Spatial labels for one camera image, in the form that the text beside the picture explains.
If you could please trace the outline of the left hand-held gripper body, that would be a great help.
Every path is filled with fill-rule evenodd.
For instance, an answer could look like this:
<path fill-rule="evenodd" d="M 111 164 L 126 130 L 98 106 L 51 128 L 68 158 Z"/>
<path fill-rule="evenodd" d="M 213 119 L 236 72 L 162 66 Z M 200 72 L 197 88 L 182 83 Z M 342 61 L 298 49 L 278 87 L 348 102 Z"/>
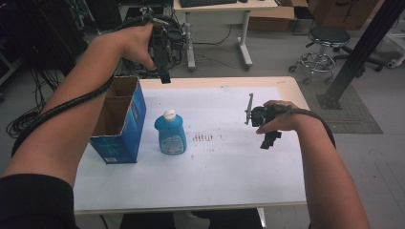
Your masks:
<path fill-rule="evenodd" d="M 154 23 L 149 51 L 155 65 L 180 64 L 185 41 L 181 25 L 171 16 L 154 14 L 150 7 L 142 7 L 140 11 L 143 21 Z"/>

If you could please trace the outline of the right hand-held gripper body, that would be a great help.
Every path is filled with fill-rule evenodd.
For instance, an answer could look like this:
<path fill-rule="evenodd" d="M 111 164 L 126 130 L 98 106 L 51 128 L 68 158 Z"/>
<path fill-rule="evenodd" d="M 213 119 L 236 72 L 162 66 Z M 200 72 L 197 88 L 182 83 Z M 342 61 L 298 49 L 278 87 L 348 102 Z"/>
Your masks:
<path fill-rule="evenodd" d="M 276 109 L 272 106 L 252 107 L 253 94 L 249 94 L 249 100 L 245 109 L 245 125 L 251 124 L 252 127 L 261 127 L 275 118 Z"/>

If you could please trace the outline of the person's right hand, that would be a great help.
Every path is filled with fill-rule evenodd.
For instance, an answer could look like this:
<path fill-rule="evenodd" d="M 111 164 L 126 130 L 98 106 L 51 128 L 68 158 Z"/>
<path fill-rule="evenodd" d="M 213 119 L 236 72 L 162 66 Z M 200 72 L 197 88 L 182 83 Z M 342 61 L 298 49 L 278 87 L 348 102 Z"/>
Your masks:
<path fill-rule="evenodd" d="M 283 110 L 287 107 L 297 109 L 294 103 L 284 100 L 269 100 L 265 103 L 265 106 L 273 106 L 277 110 Z M 259 127 L 256 134 L 261 135 L 273 131 L 297 131 L 302 120 L 303 116 L 301 114 L 279 114 L 264 126 Z"/>

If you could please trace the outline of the person's left hand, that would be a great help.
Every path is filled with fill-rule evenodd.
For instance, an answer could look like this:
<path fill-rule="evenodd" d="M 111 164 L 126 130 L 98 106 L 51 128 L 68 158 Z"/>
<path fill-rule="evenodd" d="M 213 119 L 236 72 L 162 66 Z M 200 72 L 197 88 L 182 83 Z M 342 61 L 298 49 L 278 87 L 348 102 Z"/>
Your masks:
<path fill-rule="evenodd" d="M 155 64 L 148 51 L 154 24 L 149 22 L 144 26 L 130 27 L 119 31 L 103 34 L 96 39 L 101 47 L 106 48 L 110 54 L 117 57 L 138 62 L 148 70 L 154 70 Z"/>

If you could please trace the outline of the white table mat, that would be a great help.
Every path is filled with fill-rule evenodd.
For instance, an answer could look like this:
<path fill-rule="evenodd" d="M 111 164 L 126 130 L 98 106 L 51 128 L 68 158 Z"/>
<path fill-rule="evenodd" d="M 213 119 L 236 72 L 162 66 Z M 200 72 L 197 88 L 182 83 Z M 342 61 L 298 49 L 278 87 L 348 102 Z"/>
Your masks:
<path fill-rule="evenodd" d="M 274 87 L 146 89 L 138 161 L 105 164 L 93 148 L 75 183 L 79 214 L 297 204 L 306 200 L 297 136 L 267 150 L 245 122 L 247 105 L 279 98 Z M 160 151 L 155 120 L 167 109 L 183 119 L 187 148 Z"/>

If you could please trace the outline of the black keyboard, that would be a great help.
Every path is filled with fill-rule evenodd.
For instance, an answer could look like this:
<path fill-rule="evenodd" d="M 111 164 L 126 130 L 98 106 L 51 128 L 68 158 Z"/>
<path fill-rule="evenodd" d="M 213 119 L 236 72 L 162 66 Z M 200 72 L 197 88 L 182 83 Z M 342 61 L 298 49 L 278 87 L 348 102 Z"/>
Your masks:
<path fill-rule="evenodd" d="M 183 8 L 235 4 L 238 0 L 180 0 Z"/>

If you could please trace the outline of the blue bottle with white cap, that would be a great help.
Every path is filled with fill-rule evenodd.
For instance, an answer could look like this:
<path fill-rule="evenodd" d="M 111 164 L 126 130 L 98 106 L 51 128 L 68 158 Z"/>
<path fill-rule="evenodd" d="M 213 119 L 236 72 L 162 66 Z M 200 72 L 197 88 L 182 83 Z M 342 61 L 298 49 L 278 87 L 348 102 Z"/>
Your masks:
<path fill-rule="evenodd" d="M 186 151 L 187 141 L 183 129 L 183 119 L 175 110 L 166 110 L 155 121 L 159 132 L 160 150 L 167 155 L 179 155 Z"/>

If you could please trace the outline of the white desk with metal legs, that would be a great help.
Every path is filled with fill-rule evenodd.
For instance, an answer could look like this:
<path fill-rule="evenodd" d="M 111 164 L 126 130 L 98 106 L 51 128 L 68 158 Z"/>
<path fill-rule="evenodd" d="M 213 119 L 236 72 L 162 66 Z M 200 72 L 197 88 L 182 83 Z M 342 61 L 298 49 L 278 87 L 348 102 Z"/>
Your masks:
<path fill-rule="evenodd" d="M 245 68 L 248 70 L 253 66 L 250 54 L 245 44 L 249 15 L 253 10 L 268 10 L 271 8 L 276 8 L 277 3 L 275 0 L 247 0 L 245 3 L 240 0 L 235 4 L 223 4 L 215 6 L 204 6 L 204 7 L 192 7 L 183 8 L 180 5 L 180 0 L 173 0 L 174 12 L 183 12 L 185 19 L 185 34 L 186 34 L 186 53 L 187 53 L 187 67 L 188 70 L 194 72 L 196 67 L 196 60 L 193 47 L 193 39 L 191 35 L 191 23 L 189 17 L 192 13 L 201 14 L 203 16 L 203 22 L 213 22 L 226 24 L 232 20 L 232 16 L 239 13 L 242 16 L 242 33 L 238 38 L 238 46 L 242 52 L 242 58 L 245 63 Z"/>

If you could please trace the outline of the blue open cardboard box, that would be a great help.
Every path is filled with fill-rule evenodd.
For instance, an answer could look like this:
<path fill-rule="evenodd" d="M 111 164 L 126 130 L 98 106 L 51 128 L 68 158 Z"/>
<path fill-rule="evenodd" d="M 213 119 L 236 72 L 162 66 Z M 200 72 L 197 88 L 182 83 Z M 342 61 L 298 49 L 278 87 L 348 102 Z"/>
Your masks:
<path fill-rule="evenodd" d="M 137 76 L 116 76 L 90 139 L 106 164 L 136 163 L 146 116 Z"/>

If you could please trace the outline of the grey floor mat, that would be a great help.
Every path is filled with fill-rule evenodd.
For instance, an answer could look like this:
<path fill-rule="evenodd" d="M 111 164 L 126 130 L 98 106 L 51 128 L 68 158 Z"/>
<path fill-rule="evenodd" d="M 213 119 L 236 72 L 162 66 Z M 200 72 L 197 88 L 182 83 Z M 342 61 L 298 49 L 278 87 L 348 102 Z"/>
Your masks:
<path fill-rule="evenodd" d="M 340 109 L 326 110 L 319 105 L 317 96 L 323 94 L 328 85 L 320 81 L 312 81 L 308 85 L 299 82 L 298 85 L 309 108 L 328 123 L 334 134 L 382 134 L 382 130 L 352 86 L 349 86 L 339 99 Z"/>

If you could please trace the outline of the black round stool on castors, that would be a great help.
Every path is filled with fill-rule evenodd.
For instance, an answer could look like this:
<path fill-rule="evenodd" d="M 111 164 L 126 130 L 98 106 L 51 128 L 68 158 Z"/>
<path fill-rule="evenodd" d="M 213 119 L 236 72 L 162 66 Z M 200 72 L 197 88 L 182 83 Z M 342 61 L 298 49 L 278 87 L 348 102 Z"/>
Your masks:
<path fill-rule="evenodd" d="M 310 75 L 303 80 L 304 85 L 308 85 L 316 73 L 327 73 L 329 76 L 324 83 L 330 84 L 334 79 L 335 61 L 326 54 L 326 50 L 345 47 L 351 40 L 351 36 L 341 28 L 314 27 L 309 30 L 309 39 L 307 48 L 316 44 L 319 46 L 319 50 L 302 54 L 293 65 L 288 67 L 288 71 L 294 73 L 299 66 L 308 69 Z"/>

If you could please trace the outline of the brown cardboard box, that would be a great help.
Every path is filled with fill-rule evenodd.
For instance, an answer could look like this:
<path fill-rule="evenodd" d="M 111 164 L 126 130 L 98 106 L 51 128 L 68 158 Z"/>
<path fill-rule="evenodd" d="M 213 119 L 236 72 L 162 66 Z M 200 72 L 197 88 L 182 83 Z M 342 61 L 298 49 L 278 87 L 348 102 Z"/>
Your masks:
<path fill-rule="evenodd" d="M 275 0 L 276 8 L 253 10 L 249 15 L 250 31 L 286 31 L 298 17 L 298 10 L 308 8 L 308 0 Z"/>

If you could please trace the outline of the large brown cardboard carton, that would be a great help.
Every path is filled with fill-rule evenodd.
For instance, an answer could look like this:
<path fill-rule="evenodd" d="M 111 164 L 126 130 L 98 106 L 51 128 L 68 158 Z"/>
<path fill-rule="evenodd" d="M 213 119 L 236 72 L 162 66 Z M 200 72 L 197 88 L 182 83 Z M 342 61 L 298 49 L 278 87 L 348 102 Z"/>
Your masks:
<path fill-rule="evenodd" d="M 309 0 L 317 26 L 360 30 L 375 16 L 384 0 Z"/>

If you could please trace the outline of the person's black sleeve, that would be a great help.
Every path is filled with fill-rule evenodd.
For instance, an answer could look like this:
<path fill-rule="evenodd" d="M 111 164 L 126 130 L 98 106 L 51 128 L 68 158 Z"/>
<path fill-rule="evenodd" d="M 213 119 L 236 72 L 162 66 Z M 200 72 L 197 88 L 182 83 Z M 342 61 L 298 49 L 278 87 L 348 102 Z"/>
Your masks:
<path fill-rule="evenodd" d="M 0 229 L 78 229 L 72 186 L 45 175 L 0 178 Z"/>

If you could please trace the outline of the black metal post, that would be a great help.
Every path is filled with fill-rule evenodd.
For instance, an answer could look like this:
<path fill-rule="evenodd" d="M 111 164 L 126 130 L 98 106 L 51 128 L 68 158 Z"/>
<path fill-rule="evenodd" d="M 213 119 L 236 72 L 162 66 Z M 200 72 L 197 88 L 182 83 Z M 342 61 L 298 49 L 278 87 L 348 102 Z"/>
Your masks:
<path fill-rule="evenodd" d="M 366 28 L 353 48 L 338 75 L 334 78 L 324 94 L 317 99 L 322 109 L 338 110 L 341 108 L 339 99 L 351 85 L 360 68 L 372 54 L 391 29 L 395 20 L 405 10 L 405 0 L 385 0 L 372 22 Z"/>

